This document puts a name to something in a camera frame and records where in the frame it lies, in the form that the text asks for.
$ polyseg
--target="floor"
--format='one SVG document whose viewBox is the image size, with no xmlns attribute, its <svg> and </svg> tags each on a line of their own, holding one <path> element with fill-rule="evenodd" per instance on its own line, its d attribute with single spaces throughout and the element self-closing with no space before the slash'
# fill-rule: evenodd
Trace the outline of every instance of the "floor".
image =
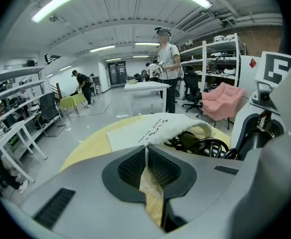
<svg viewBox="0 0 291 239">
<path fill-rule="evenodd" d="M 101 95 L 93 97 L 95 103 L 89 109 L 86 109 L 81 104 L 78 105 L 79 116 L 74 110 L 69 109 L 68 115 L 64 111 L 63 121 L 57 121 L 58 124 L 66 124 L 66 129 L 58 136 L 53 138 L 44 137 L 43 134 L 36 140 L 41 150 L 48 156 L 47 160 L 43 160 L 41 156 L 33 149 L 34 154 L 29 152 L 25 153 L 21 158 L 23 169 L 33 178 L 35 183 L 29 183 L 28 188 L 23 194 L 20 194 L 17 190 L 13 190 L 8 187 L 3 192 L 3 195 L 10 199 L 13 203 L 20 206 L 23 200 L 34 189 L 39 187 L 44 182 L 58 174 L 61 166 L 71 152 L 87 137 L 118 120 L 123 120 L 128 117 L 128 105 L 127 96 L 123 91 L 123 88 L 115 88 L 106 91 Z M 183 103 L 188 103 L 187 100 L 177 100 L 176 113 L 184 113 L 193 119 L 197 119 L 195 116 L 198 114 L 196 109 L 189 110 L 186 113 L 186 107 L 182 108 Z M 161 107 L 153 107 L 153 112 L 161 112 Z M 134 111 L 135 115 L 144 115 L 150 113 L 150 108 L 143 107 Z M 203 120 L 211 125 L 213 121 L 207 116 L 199 116 L 200 120 Z M 227 129 L 227 121 L 219 121 L 216 124 L 216 128 L 230 135 L 233 124 L 230 124 L 230 130 Z M 51 126 L 48 133 L 53 134 L 58 132 L 59 128 Z"/>
</svg>

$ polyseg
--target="white ceiling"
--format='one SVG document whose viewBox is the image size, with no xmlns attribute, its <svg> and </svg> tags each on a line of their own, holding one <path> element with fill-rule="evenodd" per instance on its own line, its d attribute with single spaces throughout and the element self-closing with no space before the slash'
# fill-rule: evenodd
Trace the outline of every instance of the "white ceiling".
<svg viewBox="0 0 291 239">
<path fill-rule="evenodd" d="M 184 43 L 211 31 L 223 29 L 220 14 L 237 22 L 242 16 L 261 14 L 260 24 L 281 24 L 279 8 L 274 0 L 209 0 L 213 6 L 207 10 L 214 19 L 194 31 L 181 31 L 182 24 L 199 15 L 203 8 L 190 0 L 72 0 L 58 8 L 54 14 L 63 22 L 51 22 L 49 17 L 39 23 L 31 20 L 51 0 L 17 0 L 12 13 L 4 21 L 0 32 L 0 46 L 5 50 L 46 52 L 50 54 L 87 58 L 90 49 L 116 45 L 117 48 L 99 52 L 102 58 L 156 54 L 156 48 L 137 47 L 135 42 L 157 42 L 154 28 L 172 29 L 172 40 Z M 245 21 L 256 25 L 258 19 Z"/>
</svg>

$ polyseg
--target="sneaker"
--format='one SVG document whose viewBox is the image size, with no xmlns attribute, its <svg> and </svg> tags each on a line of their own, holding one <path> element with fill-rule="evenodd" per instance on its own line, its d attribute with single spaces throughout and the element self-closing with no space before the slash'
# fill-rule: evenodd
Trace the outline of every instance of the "sneaker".
<svg viewBox="0 0 291 239">
<path fill-rule="evenodd" d="M 28 187 L 28 181 L 27 180 L 25 180 L 25 181 L 23 181 L 23 183 L 20 185 L 20 187 L 19 187 L 19 192 L 22 194 L 22 193 L 24 193 L 24 191 L 27 189 L 27 187 Z"/>
</svg>

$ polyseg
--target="pink chair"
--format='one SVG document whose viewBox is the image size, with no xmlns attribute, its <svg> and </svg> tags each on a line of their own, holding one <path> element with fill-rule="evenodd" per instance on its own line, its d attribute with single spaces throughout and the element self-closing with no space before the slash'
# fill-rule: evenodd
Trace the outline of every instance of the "pink chair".
<svg viewBox="0 0 291 239">
<path fill-rule="evenodd" d="M 228 119 L 228 129 L 229 129 L 229 118 L 234 117 L 236 114 L 236 107 L 245 89 L 234 87 L 232 85 L 222 82 L 216 89 L 209 93 L 202 93 L 203 107 L 201 113 L 196 117 L 201 115 L 203 112 L 211 117 L 215 123 L 216 121 Z"/>
</svg>

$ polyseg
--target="white desk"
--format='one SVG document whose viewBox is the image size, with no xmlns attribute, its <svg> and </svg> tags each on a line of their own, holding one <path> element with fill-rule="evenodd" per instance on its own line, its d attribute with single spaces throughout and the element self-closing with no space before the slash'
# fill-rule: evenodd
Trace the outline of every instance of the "white desk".
<svg viewBox="0 0 291 239">
<path fill-rule="evenodd" d="M 138 82 L 136 84 L 125 84 L 124 91 L 129 95 L 129 113 L 133 116 L 133 95 L 152 91 L 163 91 L 163 112 L 166 110 L 166 92 L 170 85 L 159 82 Z"/>
<path fill-rule="evenodd" d="M 22 129 L 25 133 L 25 135 L 27 136 L 28 140 L 32 143 L 32 145 L 34 145 L 34 147 L 37 149 L 37 151 L 39 152 L 39 154 L 44 158 L 47 159 L 47 156 L 42 152 L 42 150 L 38 147 L 38 145 L 36 144 L 36 142 L 34 141 L 33 138 L 31 138 L 30 133 L 28 132 L 28 130 L 25 127 L 25 124 L 30 121 L 32 118 L 34 117 L 34 115 L 32 115 L 31 117 L 27 118 L 26 120 L 22 120 L 19 121 L 17 123 L 15 123 L 14 125 L 11 126 L 10 130 L 4 134 L 4 136 L 0 137 L 0 151 L 3 154 L 3 156 L 5 158 L 7 158 L 7 160 L 23 175 L 26 177 L 26 179 L 28 179 L 31 182 L 35 182 L 35 180 L 30 177 L 16 162 L 15 160 L 9 156 L 9 154 L 7 153 L 7 151 L 4 148 L 4 145 L 15 135 L 17 134 L 19 139 L 21 140 L 21 142 L 27 147 L 27 149 L 30 151 L 31 154 L 33 154 L 34 152 L 31 150 L 31 148 L 27 145 L 27 143 L 25 142 L 25 140 L 22 138 L 21 134 L 20 134 L 20 130 Z"/>
</svg>

